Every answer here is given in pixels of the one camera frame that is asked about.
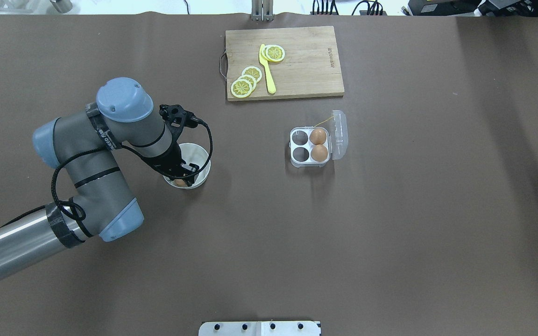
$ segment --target black box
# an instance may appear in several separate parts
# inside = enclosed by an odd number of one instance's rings
[[[410,0],[412,15],[446,16],[472,13],[481,0]]]

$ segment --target silver metal arm tube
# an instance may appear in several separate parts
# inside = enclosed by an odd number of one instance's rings
[[[0,228],[0,280],[63,250],[45,210]]]

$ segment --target brown table surface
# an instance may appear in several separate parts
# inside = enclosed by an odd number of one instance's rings
[[[226,30],[315,25],[335,26],[343,98],[226,101]],[[0,281],[0,335],[538,335],[538,19],[2,15],[0,225],[51,200],[34,129],[121,76],[211,125],[209,179],[174,189],[118,151],[145,223]],[[290,129],[332,109],[346,156],[291,166]]]

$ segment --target yellow knife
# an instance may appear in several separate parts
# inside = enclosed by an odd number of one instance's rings
[[[267,60],[263,57],[262,51],[265,47],[265,44],[261,44],[261,48],[259,49],[259,63],[265,68],[265,81],[267,81],[267,92],[274,94],[275,91],[275,83],[273,82],[273,77],[271,76],[271,71],[269,70],[269,63]]]

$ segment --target metal handle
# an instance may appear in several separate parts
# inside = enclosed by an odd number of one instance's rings
[[[222,59],[226,58],[226,74],[224,74],[223,70],[223,62]],[[224,53],[219,58],[219,73],[224,77],[224,80],[226,83],[228,83],[228,55],[226,53],[226,49],[224,49]]]

